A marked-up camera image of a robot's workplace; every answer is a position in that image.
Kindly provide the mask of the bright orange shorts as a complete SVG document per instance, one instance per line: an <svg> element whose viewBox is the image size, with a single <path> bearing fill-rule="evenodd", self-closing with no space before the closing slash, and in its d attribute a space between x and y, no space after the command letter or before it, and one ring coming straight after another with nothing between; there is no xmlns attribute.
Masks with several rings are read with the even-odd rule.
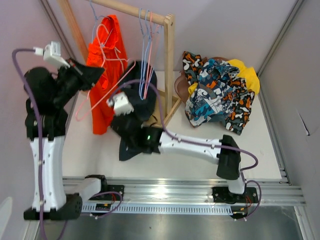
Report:
<svg viewBox="0 0 320 240"><path fill-rule="evenodd" d="M109 15L102 19L95 31L93 41L88 44L86 60L86 64L90 67L104 68L104 73L89 93L93 108L92 131L95 135L105 134L113 120L113 110L107 105L107 100L101 100L101 98L111 88L117 87L119 79L128 66L127 59L118 18L116 15Z"/></svg>

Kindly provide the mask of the dark navy shorts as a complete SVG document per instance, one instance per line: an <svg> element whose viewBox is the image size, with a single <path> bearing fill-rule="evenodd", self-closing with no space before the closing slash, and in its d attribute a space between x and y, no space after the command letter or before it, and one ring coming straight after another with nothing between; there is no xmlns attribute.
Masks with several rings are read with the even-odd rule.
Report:
<svg viewBox="0 0 320 240"><path fill-rule="evenodd" d="M134 115L142 123L148 121L153 115L156 107L157 95L153 89L151 87L148 88L147 97L145 100L140 99L138 83L124 87L122 92L126 94L129 102L134 107L134 111L130 114ZM159 153L160 138L163 133L163 129L160 127L150 126L146 130L146 133L147 136L144 137L143 143L150 147L150 154ZM119 155L119 160L124 162L135 156L137 155Z"/></svg>

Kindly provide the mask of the blue patterned shorts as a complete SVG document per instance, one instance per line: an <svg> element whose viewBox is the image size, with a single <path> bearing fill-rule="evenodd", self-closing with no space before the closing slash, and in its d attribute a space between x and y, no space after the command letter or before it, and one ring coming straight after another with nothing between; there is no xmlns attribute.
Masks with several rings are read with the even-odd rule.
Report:
<svg viewBox="0 0 320 240"><path fill-rule="evenodd" d="M232 102L236 91L231 86L240 70L227 61L208 59L193 81L195 89L185 104L185 115L189 123L197 128L204 123L226 124L233 113Z"/></svg>

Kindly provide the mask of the orange grey camouflage shorts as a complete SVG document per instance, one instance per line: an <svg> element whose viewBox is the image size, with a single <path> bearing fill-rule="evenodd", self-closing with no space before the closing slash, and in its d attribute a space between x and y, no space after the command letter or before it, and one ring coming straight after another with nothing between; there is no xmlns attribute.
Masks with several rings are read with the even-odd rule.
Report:
<svg viewBox="0 0 320 240"><path fill-rule="evenodd" d="M257 94L247 88L244 78L238 76L232 80L231 86L235 90L235 99L233 100L234 114L229 117L229 127L222 125L227 130L241 135L250 120L252 104Z"/></svg>

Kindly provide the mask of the yellow shorts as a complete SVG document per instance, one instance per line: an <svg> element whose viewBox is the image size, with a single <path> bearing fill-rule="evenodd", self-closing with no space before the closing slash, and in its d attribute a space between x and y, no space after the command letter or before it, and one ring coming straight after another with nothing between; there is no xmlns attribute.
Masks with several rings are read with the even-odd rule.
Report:
<svg viewBox="0 0 320 240"><path fill-rule="evenodd" d="M233 67L239 69L239 73L236 75L239 78L244 78L246 82L246 87L253 91L255 94L258 94L260 91L260 80L253 67L246 67L245 64L238 59L228 60L223 57L212 57L214 63L226 62ZM201 58L200 55L191 55L187 53L183 57L182 65L185 77L189 83L188 94L189 96L196 90L197 83L196 81L199 78L200 72L203 68L203 65L208 62L208 58Z"/></svg>

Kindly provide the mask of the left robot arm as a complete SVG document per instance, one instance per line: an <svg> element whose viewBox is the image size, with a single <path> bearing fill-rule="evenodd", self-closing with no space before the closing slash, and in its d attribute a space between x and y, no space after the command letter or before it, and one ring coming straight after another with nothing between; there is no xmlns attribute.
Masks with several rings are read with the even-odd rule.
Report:
<svg viewBox="0 0 320 240"><path fill-rule="evenodd" d="M103 200L109 188L105 177L92 175L71 193L63 186L62 154L68 113L64 107L78 91L88 91L98 82L104 68L86 66L69 58L58 68L57 77L45 67L34 67L24 74L24 89L33 94L26 101L26 136L34 162L34 197L23 213L29 221L68 221L77 219L83 202Z"/></svg>

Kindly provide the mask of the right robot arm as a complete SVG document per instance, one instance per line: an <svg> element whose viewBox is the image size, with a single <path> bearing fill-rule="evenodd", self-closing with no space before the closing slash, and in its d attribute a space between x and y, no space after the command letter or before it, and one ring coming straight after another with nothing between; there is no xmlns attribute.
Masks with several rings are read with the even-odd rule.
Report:
<svg viewBox="0 0 320 240"><path fill-rule="evenodd" d="M248 199L241 154L251 153L240 149L230 135L223 135L220 139L180 135L164 126L143 125L132 113L114 117L110 127L120 137L120 161L130 160L139 154L178 154L199 158L217 165L217 176L227 182L226 191L214 192L214 197L229 204Z"/></svg>

